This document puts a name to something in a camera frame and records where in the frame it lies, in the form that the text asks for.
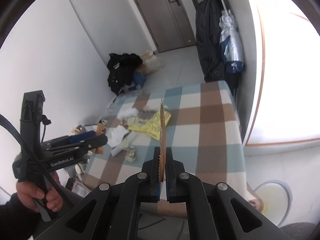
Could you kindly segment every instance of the sleeve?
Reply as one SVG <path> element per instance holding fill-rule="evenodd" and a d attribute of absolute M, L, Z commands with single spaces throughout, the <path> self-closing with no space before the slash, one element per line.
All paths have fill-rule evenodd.
<path fill-rule="evenodd" d="M 0 205 L 0 234 L 7 240 L 27 240 L 34 232 L 40 214 L 26 208 L 15 193 Z"/>

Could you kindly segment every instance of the umbrella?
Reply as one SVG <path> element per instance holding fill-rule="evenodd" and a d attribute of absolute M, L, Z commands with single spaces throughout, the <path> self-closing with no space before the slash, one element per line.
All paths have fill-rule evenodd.
<path fill-rule="evenodd" d="M 226 72 L 230 74 L 239 73 L 244 70 L 244 53 L 240 34 L 237 29 L 235 17 L 231 10 L 227 10 L 221 0 L 224 10 L 220 17 L 221 28 L 220 48 Z"/>

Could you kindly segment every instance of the finger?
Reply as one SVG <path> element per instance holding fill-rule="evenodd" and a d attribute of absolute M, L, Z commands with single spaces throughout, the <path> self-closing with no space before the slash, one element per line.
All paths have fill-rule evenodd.
<path fill-rule="evenodd" d="M 37 206 L 36 206 L 36 203 L 35 201 L 33 200 L 33 198 L 31 198 L 30 196 L 28 195 L 24 195 L 24 194 L 21 194 L 21 193 L 17 193 L 18 194 L 18 198 L 20 200 L 20 202 L 25 206 L 27 207 L 28 209 L 31 209 L 35 212 L 39 212 Z"/>
<path fill-rule="evenodd" d="M 58 212 L 63 206 L 63 203 L 59 204 L 55 209 L 53 209 L 53 212 Z"/>
<path fill-rule="evenodd" d="M 50 189 L 47 193 L 47 195 L 45 196 L 45 198 L 47 199 L 48 202 L 51 202 L 57 198 L 61 198 L 61 196 L 59 195 L 59 193 L 54 189 Z"/>
<path fill-rule="evenodd" d="M 24 181 L 16 184 L 17 193 L 30 196 L 32 198 L 43 199 L 44 192 L 39 189 L 33 182 Z"/>
<path fill-rule="evenodd" d="M 60 181 L 59 181 L 59 176 L 57 174 L 57 172 L 53 172 L 53 174 L 51 175 L 52 178 L 55 180 L 56 183 L 60 184 Z"/>
<path fill-rule="evenodd" d="M 62 199 L 55 199 L 54 201 L 47 203 L 47 208 L 53 210 L 56 207 L 58 207 L 60 204 L 62 204 Z"/>

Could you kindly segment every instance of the blue box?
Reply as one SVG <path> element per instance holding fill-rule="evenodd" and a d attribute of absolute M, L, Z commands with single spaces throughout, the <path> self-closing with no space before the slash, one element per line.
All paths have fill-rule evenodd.
<path fill-rule="evenodd" d="M 123 90 L 124 92 L 140 90 L 143 87 L 145 82 L 146 82 L 146 76 L 139 71 L 135 71 L 133 73 L 132 84 L 130 86 L 124 85 Z"/>

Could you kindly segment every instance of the checkered fabric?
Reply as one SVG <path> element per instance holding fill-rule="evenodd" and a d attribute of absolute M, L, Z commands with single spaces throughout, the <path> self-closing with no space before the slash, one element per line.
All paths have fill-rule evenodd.
<path fill-rule="evenodd" d="M 140 110 L 145 106 L 159 108 L 161 98 L 172 115 L 166 135 L 167 147 L 172 148 L 173 158 L 183 162 L 186 172 L 196 175 L 201 181 L 210 184 L 226 182 L 247 198 L 239 118 L 224 81 L 119 99 L 108 118 L 107 130 L 119 125 L 116 116 L 120 110 L 129 107 Z M 125 160 L 124 151 L 113 157 L 110 146 L 106 145 L 103 155 L 93 154 L 91 157 L 83 177 L 84 184 L 90 189 L 102 182 L 114 185 L 140 172 L 142 164 L 153 158 L 154 147 L 159 146 L 159 141 L 146 133 L 138 134 L 132 142 L 136 148 L 136 161 L 130 163 Z M 158 204 L 146 203 L 142 210 L 166 216 L 186 216 L 184 203 L 167 203 L 165 185 L 162 185 L 160 197 Z"/>

